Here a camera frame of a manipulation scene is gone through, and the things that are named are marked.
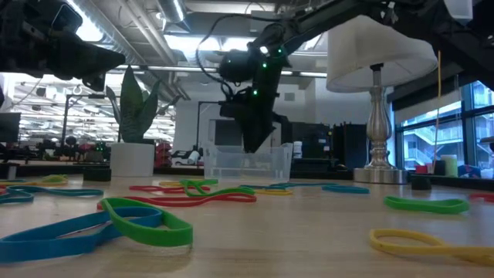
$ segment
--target ceiling duct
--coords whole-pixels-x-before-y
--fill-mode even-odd
[[[157,5],[167,23],[183,22],[187,15],[187,8],[182,0],[157,0]]]
[[[136,49],[124,38],[120,31],[113,25],[113,23],[100,11],[100,9],[91,0],[73,0],[73,3],[77,5],[84,14],[94,23],[94,25],[100,29],[105,35],[103,39],[97,44],[105,46],[105,48],[124,54],[127,60],[127,64],[130,65],[145,65],[146,60],[136,51]],[[148,86],[153,86],[158,79],[148,71],[145,74],[139,76],[142,82]],[[173,97],[178,94],[171,88],[165,88],[160,91],[160,100],[170,102]]]

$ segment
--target wooden table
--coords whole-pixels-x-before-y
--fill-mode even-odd
[[[102,188],[106,197],[148,196],[127,188],[182,178],[186,177],[114,178],[108,185],[83,183],[80,176],[72,176],[70,187]],[[462,215],[400,212],[386,207],[383,197],[466,198],[471,192],[364,186],[369,187],[369,195],[295,188],[293,196],[259,195],[254,204],[212,202],[167,208],[193,224],[192,249],[144,246],[119,238],[90,254],[0,266],[0,277],[494,277],[494,268],[449,257],[392,256],[367,244],[370,229],[396,228],[425,232],[458,245],[494,246],[494,205],[473,203]],[[2,205],[0,236],[95,212],[96,201],[37,195],[32,204]]]

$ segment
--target silver lamp base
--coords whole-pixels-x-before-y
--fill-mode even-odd
[[[406,185],[407,172],[399,169],[354,169],[354,181],[388,185]]]

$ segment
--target clear plastic container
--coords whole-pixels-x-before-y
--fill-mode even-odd
[[[204,147],[205,178],[220,181],[287,182],[292,166],[293,144],[261,148],[245,154],[241,146]]]

